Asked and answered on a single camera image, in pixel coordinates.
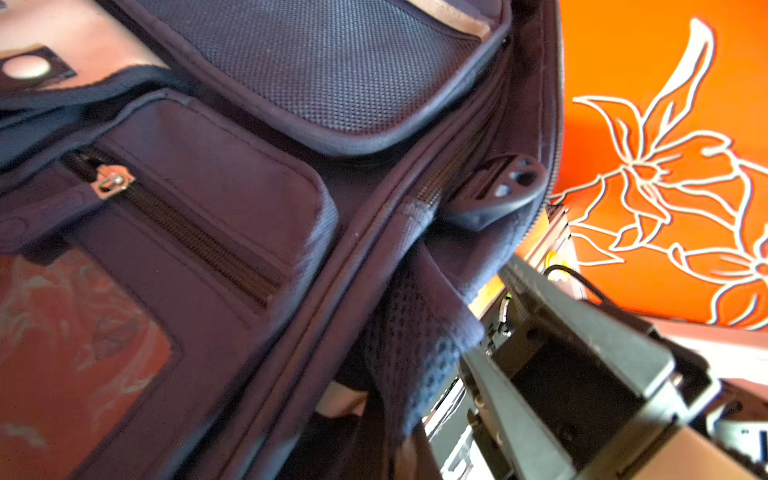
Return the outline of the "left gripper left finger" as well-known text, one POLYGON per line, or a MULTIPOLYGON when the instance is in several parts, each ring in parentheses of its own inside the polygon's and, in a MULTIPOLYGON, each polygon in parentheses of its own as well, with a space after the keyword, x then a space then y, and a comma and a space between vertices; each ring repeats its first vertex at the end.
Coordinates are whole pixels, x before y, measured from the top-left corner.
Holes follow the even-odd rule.
POLYGON ((504 372, 484 350, 463 355, 501 439, 501 451, 519 479, 572 479, 571 457, 504 372))

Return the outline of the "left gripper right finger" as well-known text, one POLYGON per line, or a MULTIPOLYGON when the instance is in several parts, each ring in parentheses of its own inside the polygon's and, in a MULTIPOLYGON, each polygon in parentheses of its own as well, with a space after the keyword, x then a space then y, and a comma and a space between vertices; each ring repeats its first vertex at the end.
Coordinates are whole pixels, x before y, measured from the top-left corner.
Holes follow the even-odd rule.
POLYGON ((508 287, 520 285, 544 309, 556 334, 594 358, 636 396, 650 396, 673 372, 671 352, 649 337, 568 296, 518 256, 499 271, 508 287))

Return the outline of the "navy blue student backpack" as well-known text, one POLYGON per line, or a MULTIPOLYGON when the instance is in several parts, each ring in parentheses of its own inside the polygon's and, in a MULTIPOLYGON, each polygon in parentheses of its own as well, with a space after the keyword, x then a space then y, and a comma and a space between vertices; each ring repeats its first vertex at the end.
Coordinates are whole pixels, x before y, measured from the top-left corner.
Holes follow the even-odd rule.
POLYGON ((1 475, 436 479, 556 1, 5 1, 1 475))

